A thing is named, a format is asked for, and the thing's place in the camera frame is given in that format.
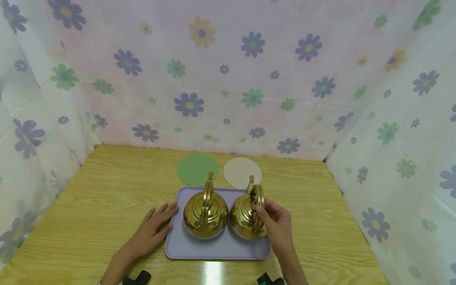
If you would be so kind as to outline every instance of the black object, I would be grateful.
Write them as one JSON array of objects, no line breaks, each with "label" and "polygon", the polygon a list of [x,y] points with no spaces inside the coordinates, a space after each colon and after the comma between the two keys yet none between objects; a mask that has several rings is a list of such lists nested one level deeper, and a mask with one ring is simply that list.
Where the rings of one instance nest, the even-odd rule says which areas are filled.
[{"label": "black object", "polygon": [[285,285],[285,282],[282,278],[278,278],[275,281],[272,281],[267,273],[261,275],[261,277],[257,279],[257,282],[258,285]]},{"label": "black object", "polygon": [[142,270],[135,280],[125,277],[122,281],[122,285],[147,285],[147,283],[149,283],[150,277],[151,275],[149,272]]}]

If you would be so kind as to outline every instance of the curtain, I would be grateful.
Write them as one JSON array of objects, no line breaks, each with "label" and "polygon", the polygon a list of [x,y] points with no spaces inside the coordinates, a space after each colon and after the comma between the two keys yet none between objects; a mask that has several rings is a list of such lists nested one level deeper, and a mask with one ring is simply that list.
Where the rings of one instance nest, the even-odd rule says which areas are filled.
[{"label": "curtain", "polygon": [[327,160],[390,284],[456,285],[455,27],[424,6]]}]

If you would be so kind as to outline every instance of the green paper disc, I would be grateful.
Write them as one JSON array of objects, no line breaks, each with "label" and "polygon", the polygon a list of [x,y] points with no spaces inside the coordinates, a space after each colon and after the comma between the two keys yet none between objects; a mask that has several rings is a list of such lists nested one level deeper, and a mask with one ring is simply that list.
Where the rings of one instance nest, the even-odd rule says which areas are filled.
[{"label": "green paper disc", "polygon": [[177,176],[188,186],[204,186],[209,172],[214,172],[214,179],[218,174],[218,165],[212,157],[195,153],[184,157],[177,166]]}]

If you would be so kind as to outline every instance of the tabletop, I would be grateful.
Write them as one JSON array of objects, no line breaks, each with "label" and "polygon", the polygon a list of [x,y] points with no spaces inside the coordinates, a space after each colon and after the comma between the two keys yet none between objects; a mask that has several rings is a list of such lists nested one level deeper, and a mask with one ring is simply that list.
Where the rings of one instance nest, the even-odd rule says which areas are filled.
[{"label": "tabletop", "polygon": [[[94,284],[113,253],[153,206],[171,202],[184,184],[181,150],[99,146],[0,273],[1,284]],[[223,166],[235,155],[209,153],[217,188],[231,188]],[[243,155],[261,168],[268,198],[292,215],[293,239],[312,285],[385,285],[386,281],[327,166],[320,161]],[[171,260],[164,244],[138,261],[150,284],[254,285],[264,272],[280,277],[277,258],[262,261]]]}]

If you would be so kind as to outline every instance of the gold kettle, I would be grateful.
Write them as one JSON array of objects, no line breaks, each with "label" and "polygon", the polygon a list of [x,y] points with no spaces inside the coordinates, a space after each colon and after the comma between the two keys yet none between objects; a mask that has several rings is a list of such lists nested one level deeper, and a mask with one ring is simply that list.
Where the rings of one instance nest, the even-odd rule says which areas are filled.
[{"label": "gold kettle", "polygon": [[250,175],[245,194],[239,196],[233,203],[229,214],[231,227],[244,239],[261,238],[266,235],[266,227],[260,217],[253,218],[252,206],[255,204],[255,196],[258,196],[257,205],[264,207],[263,187],[254,183],[254,177]]},{"label": "gold kettle", "polygon": [[218,236],[228,222],[228,206],[223,197],[214,192],[213,177],[214,173],[210,172],[204,191],[193,195],[184,208],[186,229],[200,239]]}]

